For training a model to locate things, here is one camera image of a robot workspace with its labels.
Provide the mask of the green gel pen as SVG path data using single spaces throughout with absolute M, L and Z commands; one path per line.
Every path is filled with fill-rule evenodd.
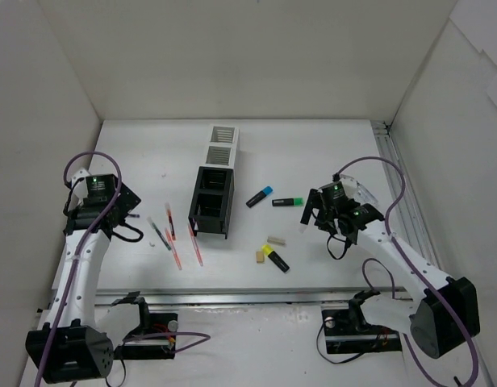
M 169 244 L 169 242 L 167 241 L 167 239 L 162 235 L 161 233 L 161 230 L 158 228 L 158 226 L 154 223 L 154 221 L 152 220 L 151 217 L 147 217 L 147 222 L 149 224 L 149 226 L 156 232 L 157 236 L 159 237 L 159 239 L 161 240 L 161 242 L 165 245 L 166 249 L 168 251 L 172 251 L 172 248 Z

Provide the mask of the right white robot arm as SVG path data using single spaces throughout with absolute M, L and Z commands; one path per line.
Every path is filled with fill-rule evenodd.
M 386 225 L 372 204 L 349 198 L 341 181 L 311 189 L 302 218 L 329 235 L 340 234 L 345 247 L 358 246 L 379 260 L 408 292 L 401 302 L 377 290 L 357 293 L 349 301 L 347 321 L 357 332 L 381 326 L 410 335 L 421 351 L 438 359 L 480 332 L 475 286 L 452 278 L 423 258 Z

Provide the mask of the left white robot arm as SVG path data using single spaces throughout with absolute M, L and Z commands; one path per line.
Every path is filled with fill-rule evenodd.
M 65 257 L 52 307 L 38 330 L 29 331 L 25 347 L 38 368 L 35 385 L 104 379 L 116 348 L 130 335 L 151 330 L 148 306 L 139 293 L 112 302 L 95 317 L 95 298 L 103 258 L 114 229 L 126 223 L 140 199 L 113 174 L 74 177 L 79 203 L 66 210 Z

